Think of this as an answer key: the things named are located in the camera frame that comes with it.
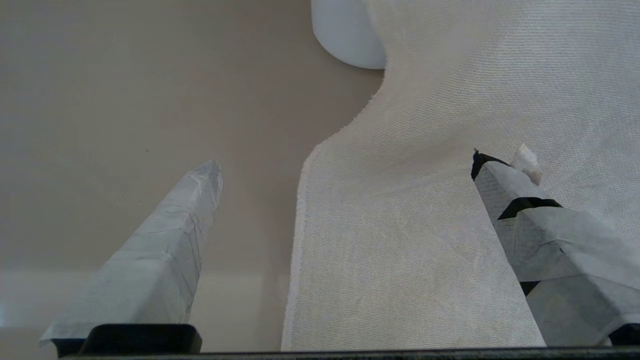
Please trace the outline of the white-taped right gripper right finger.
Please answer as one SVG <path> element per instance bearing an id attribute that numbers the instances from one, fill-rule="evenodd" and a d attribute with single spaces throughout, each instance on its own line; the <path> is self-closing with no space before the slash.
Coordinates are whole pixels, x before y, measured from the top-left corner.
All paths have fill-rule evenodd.
<path id="1" fill-rule="evenodd" d="M 639 251 L 539 187 L 535 155 L 475 151 L 471 180 L 549 347 L 638 346 Z"/>

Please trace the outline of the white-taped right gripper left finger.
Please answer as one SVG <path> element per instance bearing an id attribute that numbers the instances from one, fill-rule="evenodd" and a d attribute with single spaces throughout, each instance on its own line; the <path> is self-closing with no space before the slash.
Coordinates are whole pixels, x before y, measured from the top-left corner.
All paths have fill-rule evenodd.
<path id="1" fill-rule="evenodd" d="M 39 344 L 60 356 L 90 337 L 188 326 L 202 255 L 223 189 L 215 161 L 188 171 L 128 240 L 97 271 Z"/>

